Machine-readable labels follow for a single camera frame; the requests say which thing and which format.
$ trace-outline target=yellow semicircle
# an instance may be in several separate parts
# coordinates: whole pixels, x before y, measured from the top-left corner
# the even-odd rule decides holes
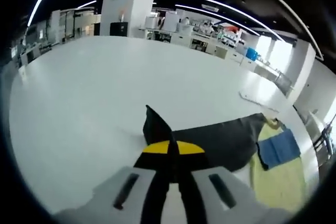
[[[169,141],[163,141],[151,144],[143,149],[142,152],[145,153],[158,153],[158,154],[167,154]],[[204,150],[195,144],[190,144],[186,142],[177,141],[177,145],[179,146],[180,155],[184,154],[196,154],[203,153]]]

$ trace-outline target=blue box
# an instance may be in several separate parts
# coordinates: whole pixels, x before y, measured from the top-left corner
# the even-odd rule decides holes
[[[246,57],[249,58],[250,60],[255,61],[258,57],[258,53],[256,50],[249,47],[246,52]]]

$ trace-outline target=black fabric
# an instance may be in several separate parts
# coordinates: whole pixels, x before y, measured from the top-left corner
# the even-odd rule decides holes
[[[177,163],[179,156],[179,149],[176,140],[172,134],[172,130],[169,125],[157,114],[151,107],[146,105],[146,121],[143,126],[143,134],[146,140],[157,143],[161,141],[169,141],[168,146],[168,159],[169,168],[171,169],[171,175],[173,176],[173,181],[176,182],[175,177],[177,171]]]
[[[257,151],[259,133],[267,122],[263,114],[253,114],[224,123],[174,131],[177,141],[201,147],[211,167],[229,171],[243,168]]]

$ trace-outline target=white cabinet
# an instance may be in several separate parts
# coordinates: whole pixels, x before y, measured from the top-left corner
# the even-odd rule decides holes
[[[180,45],[180,46],[190,47],[191,37],[187,35],[181,35],[181,34],[172,34],[170,43]]]
[[[250,60],[249,58],[244,57],[243,60],[240,63],[240,66],[242,68],[245,68],[247,70],[250,70],[250,71],[254,72],[257,64],[253,60]]]
[[[210,55],[214,55],[216,52],[216,45],[215,44],[210,44],[206,46],[205,52]]]
[[[229,49],[226,53],[226,57],[225,59],[228,59],[228,60],[233,60],[237,63],[241,63],[242,60],[243,60],[244,56],[237,53],[235,49]]]
[[[225,59],[227,54],[227,49],[221,48],[221,47],[216,47],[216,53],[215,56],[220,57],[222,59]]]
[[[176,32],[177,25],[179,23],[180,16],[175,13],[166,13],[166,17],[163,23],[162,30]]]

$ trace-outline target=yellow cloth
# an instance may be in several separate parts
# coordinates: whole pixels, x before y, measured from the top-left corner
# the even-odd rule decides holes
[[[274,130],[265,124],[259,134],[259,141],[278,135],[282,129]],[[277,207],[295,212],[305,201],[306,184],[304,181],[301,158],[264,170],[259,156],[254,154],[250,161],[251,185],[257,199],[269,207]]]

